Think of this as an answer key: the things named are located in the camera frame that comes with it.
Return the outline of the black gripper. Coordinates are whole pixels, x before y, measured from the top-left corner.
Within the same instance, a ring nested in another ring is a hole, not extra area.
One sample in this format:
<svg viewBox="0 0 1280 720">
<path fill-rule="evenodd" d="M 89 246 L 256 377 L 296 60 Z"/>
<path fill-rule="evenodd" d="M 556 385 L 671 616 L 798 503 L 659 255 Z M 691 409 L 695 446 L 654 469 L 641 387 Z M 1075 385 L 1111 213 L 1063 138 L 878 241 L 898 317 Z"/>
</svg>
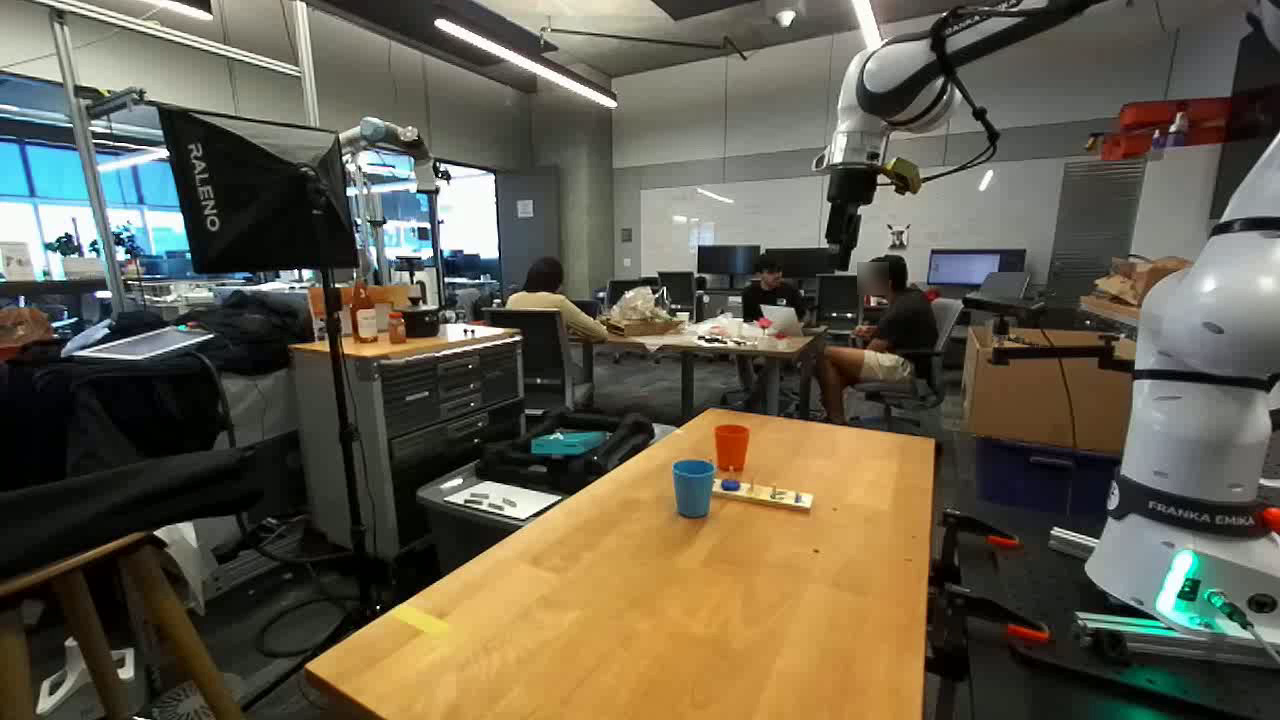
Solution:
<svg viewBox="0 0 1280 720">
<path fill-rule="evenodd" d="M 841 258 L 852 258 L 852 246 L 860 241 L 860 207 L 873 195 L 874 195 L 874 167 L 873 164 L 847 164 L 826 174 L 824 241 L 841 252 Z"/>
</svg>

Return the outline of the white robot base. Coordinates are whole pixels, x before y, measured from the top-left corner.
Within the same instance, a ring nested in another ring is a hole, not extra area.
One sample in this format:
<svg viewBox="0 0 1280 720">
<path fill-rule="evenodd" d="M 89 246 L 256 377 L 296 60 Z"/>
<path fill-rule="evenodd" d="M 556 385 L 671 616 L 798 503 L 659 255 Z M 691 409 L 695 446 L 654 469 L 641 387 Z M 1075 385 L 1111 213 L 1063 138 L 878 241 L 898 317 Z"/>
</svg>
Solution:
<svg viewBox="0 0 1280 720">
<path fill-rule="evenodd" d="M 1082 575 L 1171 626 L 1280 636 L 1277 508 L 1258 498 L 1280 380 L 1280 138 L 1200 255 L 1139 308 L 1131 409 Z"/>
</svg>

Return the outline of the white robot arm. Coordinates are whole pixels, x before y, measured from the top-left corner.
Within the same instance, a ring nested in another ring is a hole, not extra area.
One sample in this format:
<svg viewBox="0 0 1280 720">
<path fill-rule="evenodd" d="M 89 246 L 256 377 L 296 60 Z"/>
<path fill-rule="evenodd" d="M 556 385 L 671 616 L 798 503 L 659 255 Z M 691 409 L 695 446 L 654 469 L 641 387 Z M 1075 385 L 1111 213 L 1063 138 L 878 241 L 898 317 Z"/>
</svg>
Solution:
<svg viewBox="0 0 1280 720">
<path fill-rule="evenodd" d="M 860 216 L 878 185 L 912 195 L 1000 151 L 1000 126 L 959 81 L 968 63 L 1051 32 L 1096 2 L 1098 0 L 959 0 L 921 32 L 860 48 L 835 93 L 830 135 L 810 161 L 810 167 L 826 174 L 824 241 L 835 258 L 852 258 Z M 968 161 L 925 173 L 902 155 L 889 155 L 890 130 L 925 130 L 943 121 L 950 104 L 964 104 L 984 130 L 984 142 Z"/>
</svg>

